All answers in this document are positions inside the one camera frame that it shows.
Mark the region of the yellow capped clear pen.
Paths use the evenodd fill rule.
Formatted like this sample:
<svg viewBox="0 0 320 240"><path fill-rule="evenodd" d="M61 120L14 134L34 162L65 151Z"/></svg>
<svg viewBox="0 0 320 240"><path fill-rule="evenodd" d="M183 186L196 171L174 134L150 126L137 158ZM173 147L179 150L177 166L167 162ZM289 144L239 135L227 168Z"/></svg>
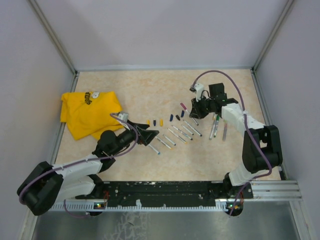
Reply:
<svg viewBox="0 0 320 240"><path fill-rule="evenodd" d="M187 142L182 137L180 137L177 133L175 133L173 130L171 130L170 128L167 128L167 130L170 133L172 133L176 138L178 138L180 141L182 141L184 144L187 144Z"/></svg>

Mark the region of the navy marker cap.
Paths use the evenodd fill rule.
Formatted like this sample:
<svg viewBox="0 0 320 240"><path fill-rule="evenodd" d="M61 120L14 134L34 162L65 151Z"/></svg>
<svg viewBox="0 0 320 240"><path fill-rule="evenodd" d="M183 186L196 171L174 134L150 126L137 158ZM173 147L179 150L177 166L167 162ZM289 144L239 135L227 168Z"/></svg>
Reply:
<svg viewBox="0 0 320 240"><path fill-rule="evenodd" d="M185 115L185 111L184 111L184 110L182 110L182 111L181 111L181 115L180 115L180 117L181 117L181 118L183 118L183 117L184 117L184 115Z"/></svg>

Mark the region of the navy capped white marker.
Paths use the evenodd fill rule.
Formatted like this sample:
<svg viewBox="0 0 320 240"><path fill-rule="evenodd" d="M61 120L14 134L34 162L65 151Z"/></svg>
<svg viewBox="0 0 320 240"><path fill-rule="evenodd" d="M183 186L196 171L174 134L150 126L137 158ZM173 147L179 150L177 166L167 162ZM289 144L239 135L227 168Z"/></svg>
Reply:
<svg viewBox="0 0 320 240"><path fill-rule="evenodd" d="M185 122L195 133L197 133L200 137L202 137L203 135L196 129L194 128L190 123L188 123L186 120L183 120L183 122Z"/></svg>

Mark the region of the dark blue capped marker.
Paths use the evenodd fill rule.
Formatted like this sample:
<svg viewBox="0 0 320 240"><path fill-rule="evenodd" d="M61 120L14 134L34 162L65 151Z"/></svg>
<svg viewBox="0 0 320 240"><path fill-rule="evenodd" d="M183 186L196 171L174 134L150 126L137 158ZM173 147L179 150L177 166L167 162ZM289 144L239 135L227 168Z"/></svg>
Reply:
<svg viewBox="0 0 320 240"><path fill-rule="evenodd" d="M193 140L193 138L191 136L189 136L187 133L183 132L182 130L180 130L178 127L171 125L175 130L177 130L179 133L181 133L182 135L184 135L185 137L187 137L188 139L190 139L191 141Z"/></svg>

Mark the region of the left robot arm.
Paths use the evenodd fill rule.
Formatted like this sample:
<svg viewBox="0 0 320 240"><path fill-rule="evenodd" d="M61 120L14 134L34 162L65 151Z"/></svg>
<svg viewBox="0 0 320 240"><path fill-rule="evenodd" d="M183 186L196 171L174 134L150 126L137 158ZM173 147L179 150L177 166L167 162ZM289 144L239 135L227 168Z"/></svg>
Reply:
<svg viewBox="0 0 320 240"><path fill-rule="evenodd" d="M108 170L116 161L129 153L135 145L148 146L158 136L148 124L121 122L125 130L116 135L106 130L88 156L67 164L40 162L17 190L19 202L35 215L46 213L55 203L71 198L101 197L104 183L98 174Z"/></svg>

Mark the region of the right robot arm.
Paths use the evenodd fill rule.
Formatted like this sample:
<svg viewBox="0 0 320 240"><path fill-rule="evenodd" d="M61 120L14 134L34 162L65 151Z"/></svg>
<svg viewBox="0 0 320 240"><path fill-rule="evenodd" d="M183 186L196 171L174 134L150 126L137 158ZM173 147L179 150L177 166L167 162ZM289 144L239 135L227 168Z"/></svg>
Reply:
<svg viewBox="0 0 320 240"><path fill-rule="evenodd" d="M215 113L243 136L242 163L225 177L223 192L227 197L235 198L241 192L241 185L283 163L279 129L254 119L237 100L228 98L223 83L209 85L208 97L204 96L205 87L201 83L191 86L190 91L195 93L191 118L203 119Z"/></svg>

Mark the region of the black eraser-cap white marker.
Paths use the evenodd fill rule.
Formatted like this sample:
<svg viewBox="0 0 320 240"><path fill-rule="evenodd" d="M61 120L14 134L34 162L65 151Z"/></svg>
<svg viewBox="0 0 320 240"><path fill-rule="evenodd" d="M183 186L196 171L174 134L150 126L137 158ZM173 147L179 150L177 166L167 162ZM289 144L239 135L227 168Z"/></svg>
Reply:
<svg viewBox="0 0 320 240"><path fill-rule="evenodd" d="M187 128L185 125L181 125L188 133L190 133L192 136L194 135L194 133L189 129Z"/></svg>

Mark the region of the magenta capped white marker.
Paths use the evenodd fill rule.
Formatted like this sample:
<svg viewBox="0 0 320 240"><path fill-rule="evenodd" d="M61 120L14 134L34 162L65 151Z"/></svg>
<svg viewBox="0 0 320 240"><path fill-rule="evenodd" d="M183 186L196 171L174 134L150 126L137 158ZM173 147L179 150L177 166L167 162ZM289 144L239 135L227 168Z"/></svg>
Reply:
<svg viewBox="0 0 320 240"><path fill-rule="evenodd" d="M180 105L181 105L181 107L183 108L183 110L187 113L187 115L193 120L193 122L194 122L197 126L199 126L199 123L196 121L196 119L190 116L190 111L187 109L187 107L186 107L182 102L180 103Z"/></svg>

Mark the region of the blue eraser-cap white marker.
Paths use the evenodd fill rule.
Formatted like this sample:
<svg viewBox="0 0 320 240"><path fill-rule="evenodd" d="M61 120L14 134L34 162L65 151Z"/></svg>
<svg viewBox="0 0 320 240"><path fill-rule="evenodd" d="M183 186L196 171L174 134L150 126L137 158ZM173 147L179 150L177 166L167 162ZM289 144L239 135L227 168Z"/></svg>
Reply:
<svg viewBox="0 0 320 240"><path fill-rule="evenodd" d="M167 139L172 145L176 146L176 143L175 143L173 140L171 140L168 136L166 136L165 134L163 134L163 137L164 137L165 139Z"/></svg>

